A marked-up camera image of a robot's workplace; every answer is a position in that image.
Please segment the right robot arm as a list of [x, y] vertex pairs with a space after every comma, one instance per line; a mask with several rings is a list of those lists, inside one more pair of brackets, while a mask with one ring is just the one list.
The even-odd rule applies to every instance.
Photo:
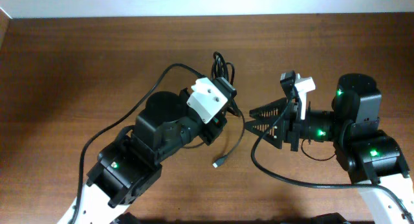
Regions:
[[[338, 80], [330, 111], [313, 110], [307, 94], [316, 88], [311, 77], [283, 73], [285, 97], [250, 110], [245, 129], [257, 135], [251, 149], [253, 164], [285, 183], [314, 189], [357, 189], [375, 223], [413, 222], [413, 180], [397, 141], [379, 129], [382, 94], [365, 74], [349, 73]], [[277, 149], [284, 143], [298, 151], [301, 143], [331, 142], [333, 157], [347, 172], [349, 184], [310, 183], [266, 169], [256, 159], [261, 141]]]

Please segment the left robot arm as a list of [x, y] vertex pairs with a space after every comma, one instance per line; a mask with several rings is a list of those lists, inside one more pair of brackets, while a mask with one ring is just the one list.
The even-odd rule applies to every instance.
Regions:
[[223, 131], [223, 111], [235, 89], [202, 88], [179, 94], [159, 91], [149, 96], [135, 123], [122, 128], [99, 154], [82, 183], [81, 196], [60, 223], [112, 223], [162, 173], [162, 161], [194, 138], [210, 145]]

